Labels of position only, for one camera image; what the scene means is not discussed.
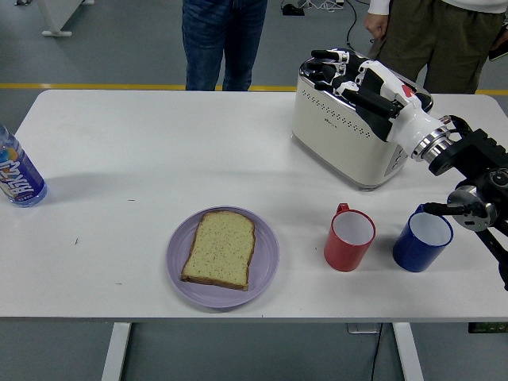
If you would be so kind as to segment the person's right hand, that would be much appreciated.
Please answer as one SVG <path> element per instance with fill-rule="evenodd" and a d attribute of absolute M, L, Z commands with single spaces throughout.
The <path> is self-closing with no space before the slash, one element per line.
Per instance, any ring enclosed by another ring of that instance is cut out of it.
<path fill-rule="evenodd" d="M 364 18 L 364 28 L 375 39 L 382 39 L 387 31 L 388 15 L 367 13 Z"/>

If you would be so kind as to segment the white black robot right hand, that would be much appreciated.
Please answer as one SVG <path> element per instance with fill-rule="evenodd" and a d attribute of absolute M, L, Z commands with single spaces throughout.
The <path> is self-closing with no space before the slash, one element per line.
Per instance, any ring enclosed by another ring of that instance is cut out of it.
<path fill-rule="evenodd" d="M 442 123 L 422 108 L 410 85 L 377 60 L 352 50 L 313 50 L 314 88 L 349 104 L 385 142 L 411 153 Z"/>

